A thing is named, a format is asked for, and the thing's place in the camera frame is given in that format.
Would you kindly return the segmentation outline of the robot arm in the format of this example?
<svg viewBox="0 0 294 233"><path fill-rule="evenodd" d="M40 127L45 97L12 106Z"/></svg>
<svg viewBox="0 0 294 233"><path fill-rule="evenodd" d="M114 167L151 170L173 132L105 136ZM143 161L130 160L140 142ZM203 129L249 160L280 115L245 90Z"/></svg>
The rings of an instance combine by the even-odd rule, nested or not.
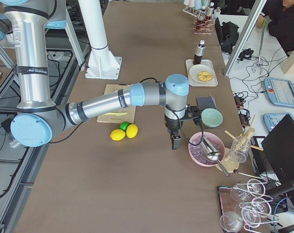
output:
<svg viewBox="0 0 294 233"><path fill-rule="evenodd" d="M78 103L67 96L51 99L46 49L46 28L66 27L66 3L63 0L5 0L5 16L10 20L16 51L20 102L10 128L13 138L27 147L52 143L71 127L108 112L130 106L164 107L165 126L172 149L180 147L183 122L199 124L196 106L187 104L188 78L168 76L165 82L134 83L124 89Z"/></svg>

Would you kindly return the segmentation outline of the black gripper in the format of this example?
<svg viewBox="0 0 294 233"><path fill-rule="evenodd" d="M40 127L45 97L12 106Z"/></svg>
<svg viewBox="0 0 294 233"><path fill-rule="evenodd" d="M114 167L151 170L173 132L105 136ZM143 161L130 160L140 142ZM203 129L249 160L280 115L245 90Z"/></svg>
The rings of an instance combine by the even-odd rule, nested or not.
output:
<svg viewBox="0 0 294 233"><path fill-rule="evenodd" d="M193 120L194 124L199 126L202 129L201 123L201 113L197 106L187 104L184 108L185 114L183 117L177 115L178 110L171 109L168 105L165 106L165 109L172 113L176 119L171 119L167 116L164 117L165 126L168 128L168 132L171 135L171 144L172 149L176 150L181 147L181 137L179 136L179 131L185 140L188 138L185 136L182 126L184 121Z"/></svg>

